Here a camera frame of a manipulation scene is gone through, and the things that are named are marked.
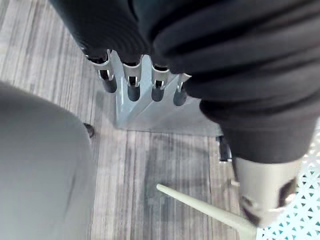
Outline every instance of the wood grain floor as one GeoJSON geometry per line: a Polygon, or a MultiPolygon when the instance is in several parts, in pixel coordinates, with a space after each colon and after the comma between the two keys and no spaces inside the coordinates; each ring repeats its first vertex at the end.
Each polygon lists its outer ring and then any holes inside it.
{"type": "Polygon", "coordinates": [[[231,166],[209,137],[115,129],[114,96],[103,92],[45,0],[0,0],[0,81],[52,101],[94,125],[96,194],[92,240],[234,240],[235,231],[155,188],[178,191],[239,213],[225,189],[231,166]]]}

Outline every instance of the white stick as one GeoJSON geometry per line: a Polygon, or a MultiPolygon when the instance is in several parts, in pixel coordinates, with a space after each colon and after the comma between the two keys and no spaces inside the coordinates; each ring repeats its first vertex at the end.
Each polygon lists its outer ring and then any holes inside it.
{"type": "Polygon", "coordinates": [[[212,206],[207,202],[198,200],[162,184],[158,184],[156,188],[174,199],[177,199],[178,201],[187,204],[188,206],[197,209],[198,211],[217,219],[232,228],[235,228],[239,232],[240,240],[256,240],[257,228],[245,218],[212,206]]]}

